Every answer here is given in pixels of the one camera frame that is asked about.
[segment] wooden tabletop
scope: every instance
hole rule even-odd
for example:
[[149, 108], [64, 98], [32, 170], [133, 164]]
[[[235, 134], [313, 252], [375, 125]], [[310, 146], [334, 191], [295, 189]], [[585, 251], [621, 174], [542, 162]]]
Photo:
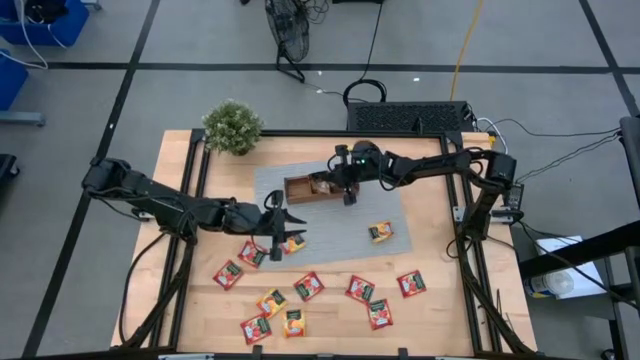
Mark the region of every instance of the wooden tabletop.
[[[489, 147], [487, 134], [463, 134], [466, 147]], [[178, 189], [189, 145], [190, 131], [167, 131], [158, 156], [153, 178]], [[257, 166], [326, 161], [337, 144], [353, 144], [357, 138], [264, 137], [256, 149], [243, 157], [212, 154], [204, 195], [236, 197], [255, 202], [253, 173]], [[382, 149], [419, 158], [441, 154], [438, 140], [376, 138]], [[195, 191], [202, 149], [196, 154], [190, 194]], [[462, 202], [462, 188], [456, 181]], [[445, 254], [453, 239], [451, 210], [444, 177], [416, 181], [400, 188], [413, 245], [411, 253], [341, 261], [303, 268], [264, 271], [240, 262], [236, 255], [247, 240], [222, 233], [198, 232], [198, 245], [189, 279], [178, 350], [185, 352], [250, 352], [240, 323], [259, 313], [257, 299], [269, 288], [278, 288], [288, 301], [285, 309], [303, 309], [307, 317], [304, 338], [283, 336], [281, 314], [270, 320], [273, 335], [262, 340], [265, 353], [334, 353], [394, 355], [406, 347], [410, 355], [472, 355], [462, 279], [456, 260]], [[511, 243], [509, 228], [492, 225], [491, 236]], [[155, 223], [141, 225], [134, 256], [158, 234]], [[126, 336], [142, 322], [155, 304], [165, 262], [168, 240], [151, 249], [133, 273], [125, 314]], [[525, 295], [522, 290], [516, 256], [502, 244], [485, 241], [485, 259], [494, 301], [500, 289], [502, 311], [516, 334], [536, 348]], [[473, 259], [472, 250], [469, 258]], [[232, 259], [246, 272], [229, 291], [212, 280], [213, 274]], [[308, 271], [315, 271], [326, 289], [303, 303], [293, 283]], [[427, 292], [404, 299], [396, 278], [420, 270]], [[351, 275], [375, 283], [374, 299], [388, 299], [394, 325], [372, 331], [366, 308], [345, 296]], [[161, 343], [168, 338], [173, 306], [165, 313]], [[485, 315], [478, 310], [484, 349], [490, 349]], [[114, 334], [113, 344], [119, 344]]]

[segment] red snack packet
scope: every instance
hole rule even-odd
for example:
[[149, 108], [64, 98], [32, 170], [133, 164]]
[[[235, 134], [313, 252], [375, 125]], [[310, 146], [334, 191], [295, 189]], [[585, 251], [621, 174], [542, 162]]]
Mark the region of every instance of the red snack packet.
[[213, 281], [217, 282], [224, 288], [225, 291], [231, 289], [240, 277], [242, 277], [242, 268], [233, 263], [231, 260], [227, 260], [222, 269], [213, 275]]
[[393, 325], [391, 309], [389, 309], [387, 299], [376, 300], [369, 303], [367, 312], [369, 313], [369, 322], [371, 323], [372, 330], [378, 330], [385, 326]]
[[302, 279], [298, 280], [293, 287], [298, 292], [298, 295], [302, 298], [302, 301], [309, 301], [312, 297], [316, 296], [322, 289], [324, 289], [324, 285], [318, 279], [315, 271], [312, 271], [305, 275]]
[[398, 284], [400, 284], [400, 291], [402, 291], [402, 296], [405, 298], [427, 291], [422, 275], [418, 270], [400, 276]]
[[264, 249], [259, 245], [253, 246], [253, 242], [247, 240], [247, 242], [244, 243], [244, 247], [240, 251], [240, 254], [238, 254], [238, 259], [257, 269], [260, 264], [262, 264], [262, 261], [267, 254], [269, 254], [269, 250]]
[[370, 283], [363, 278], [353, 275], [351, 276], [351, 281], [349, 282], [349, 288], [345, 292], [345, 295], [352, 297], [363, 304], [368, 304], [369, 300], [371, 300], [371, 296], [373, 295], [373, 289], [375, 287], [376, 287], [375, 284]]
[[264, 314], [260, 314], [240, 324], [247, 345], [251, 345], [271, 335], [271, 327]]

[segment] blue bin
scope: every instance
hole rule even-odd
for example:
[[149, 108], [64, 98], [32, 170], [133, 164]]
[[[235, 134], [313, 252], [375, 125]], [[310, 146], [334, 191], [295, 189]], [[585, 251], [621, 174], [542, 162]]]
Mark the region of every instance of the blue bin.
[[0, 0], [0, 23], [3, 21], [18, 21], [13, 0]]
[[[58, 39], [64, 46], [75, 44], [84, 24], [89, 18], [89, 10], [80, 0], [66, 0], [65, 5], [69, 13], [51, 24], [30, 24], [26, 23], [27, 34], [33, 45], [60, 46], [55, 39]], [[22, 32], [20, 22], [0, 22], [0, 36], [14, 45], [27, 45], [27, 40]]]
[[[0, 52], [10, 55], [9, 50], [0, 49]], [[27, 80], [27, 75], [22, 64], [0, 55], [0, 111], [9, 110], [22, 84]]]

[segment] green plant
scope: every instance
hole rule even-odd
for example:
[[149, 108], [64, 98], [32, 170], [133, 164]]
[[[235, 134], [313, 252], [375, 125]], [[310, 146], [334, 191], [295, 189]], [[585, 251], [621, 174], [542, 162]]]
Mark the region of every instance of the green plant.
[[260, 139], [262, 121], [247, 105], [225, 100], [202, 117], [210, 150], [245, 155]]

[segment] fan stand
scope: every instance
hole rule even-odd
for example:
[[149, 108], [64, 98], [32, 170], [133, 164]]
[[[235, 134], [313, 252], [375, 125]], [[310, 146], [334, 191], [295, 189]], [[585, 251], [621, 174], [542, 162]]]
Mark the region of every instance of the fan stand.
[[[283, 70], [280, 68], [280, 58], [283, 57], [285, 59], [287, 59], [287, 61], [289, 62], [289, 64], [291, 64], [291, 67], [293, 67], [293, 69], [298, 73], [298, 75], [292, 74], [291, 72], [287, 71], [287, 70]], [[291, 58], [289, 57], [289, 54], [287, 53], [287, 50], [284, 48], [284, 46], [282, 46], [282, 43], [280, 43], [278, 45], [278, 57], [276, 58], [276, 70], [291, 76], [292, 78], [300, 81], [301, 83], [304, 84], [304, 74], [300, 71], [300, 69], [298, 68], [298, 66], [291, 61]]]

